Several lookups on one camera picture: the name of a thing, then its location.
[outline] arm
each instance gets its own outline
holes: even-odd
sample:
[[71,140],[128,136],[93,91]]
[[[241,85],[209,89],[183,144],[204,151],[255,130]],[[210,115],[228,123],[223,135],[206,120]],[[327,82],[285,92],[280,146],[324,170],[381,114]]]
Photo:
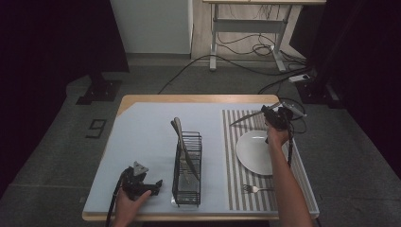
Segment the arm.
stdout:
[[268,139],[278,215],[282,226],[312,226],[304,194],[282,151],[282,146],[288,140],[288,132],[269,126]]
[[139,208],[149,198],[151,191],[147,191],[136,201],[130,200],[127,193],[120,187],[115,201],[115,218],[113,227],[127,227],[136,216]]

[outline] striped placemat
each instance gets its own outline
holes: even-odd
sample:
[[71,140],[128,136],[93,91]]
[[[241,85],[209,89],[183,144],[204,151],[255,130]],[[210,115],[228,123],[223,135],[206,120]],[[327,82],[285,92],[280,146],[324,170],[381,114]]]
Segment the striped placemat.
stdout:
[[[230,127],[230,124],[238,118],[253,114],[253,110],[222,110],[224,154],[227,167],[227,206],[230,210],[238,211],[268,211],[277,212],[277,202],[274,191],[260,191],[254,194],[246,194],[242,191],[243,184],[258,187],[272,187],[272,176],[262,176],[251,172],[243,166],[236,157],[235,147],[238,139],[248,131],[265,131],[265,119],[263,114],[248,118]],[[288,143],[283,147],[284,153],[288,153]],[[294,143],[292,154],[292,172],[304,192],[306,203],[311,214],[319,214],[315,197],[307,179],[304,166]]]

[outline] desk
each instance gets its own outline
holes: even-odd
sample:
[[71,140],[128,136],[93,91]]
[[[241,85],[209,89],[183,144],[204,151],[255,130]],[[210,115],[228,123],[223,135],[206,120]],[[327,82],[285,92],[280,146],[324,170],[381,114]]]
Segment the desk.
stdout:
[[[141,208],[137,216],[138,221],[277,219],[274,192],[266,192],[266,197],[262,194],[256,196],[237,193],[233,199],[229,199],[231,187],[227,182],[233,176],[228,174],[229,164],[225,155],[230,150],[226,145],[228,141],[223,136],[227,129],[240,132],[236,139],[241,133],[251,130],[245,126],[229,127],[230,121],[225,118],[225,113],[235,112],[233,116],[239,117],[246,112],[238,110],[258,111],[262,104],[269,105],[277,101],[277,96],[271,95],[124,96],[82,217],[86,220],[106,219],[120,173],[137,161],[149,168],[144,183],[163,180],[159,195],[150,198]],[[183,131],[199,131],[202,136],[200,206],[189,210],[171,204],[177,134],[170,121],[175,116],[181,119]],[[234,145],[235,138],[230,140]],[[235,155],[233,157],[237,169],[244,176],[251,176],[250,178],[262,184],[271,180],[252,174],[240,165]],[[319,209],[296,146],[293,165],[297,166],[293,171],[296,172],[297,180],[300,181],[309,201],[311,217],[315,218],[319,215]],[[240,205],[228,202],[232,200],[236,200],[236,204]],[[265,204],[261,204],[261,207],[250,205],[250,201],[256,204],[258,200],[264,200]]]
[[[212,44],[210,51],[210,70],[216,70],[216,36],[218,32],[243,32],[243,33],[275,33],[277,41],[272,47],[271,53],[276,61],[277,67],[281,72],[287,69],[283,64],[283,56],[280,53],[280,45],[286,31],[288,17],[291,13],[292,5],[321,5],[325,0],[203,0],[203,3],[215,6],[213,17]],[[238,5],[288,5],[286,14],[282,21],[278,20],[237,20],[218,18],[219,4],[238,4]]]

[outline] power strip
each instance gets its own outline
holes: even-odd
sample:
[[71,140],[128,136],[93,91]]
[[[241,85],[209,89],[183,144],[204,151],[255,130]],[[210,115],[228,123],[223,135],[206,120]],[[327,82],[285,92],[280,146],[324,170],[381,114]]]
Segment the power strip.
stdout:
[[310,76],[308,74],[302,74],[299,76],[291,77],[288,79],[288,81],[293,83],[293,82],[299,82],[299,81],[307,80],[307,79],[310,79]]

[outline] wire dish rack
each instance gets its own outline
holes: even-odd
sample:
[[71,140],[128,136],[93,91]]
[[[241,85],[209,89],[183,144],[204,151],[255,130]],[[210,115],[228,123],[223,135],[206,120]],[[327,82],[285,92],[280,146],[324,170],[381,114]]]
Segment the wire dish rack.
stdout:
[[180,140],[178,140],[172,187],[174,203],[178,207],[182,204],[197,205],[198,207],[201,204],[201,135],[196,131],[183,131],[183,142],[198,173],[199,180],[189,169],[187,170],[187,178],[185,178],[180,164]]

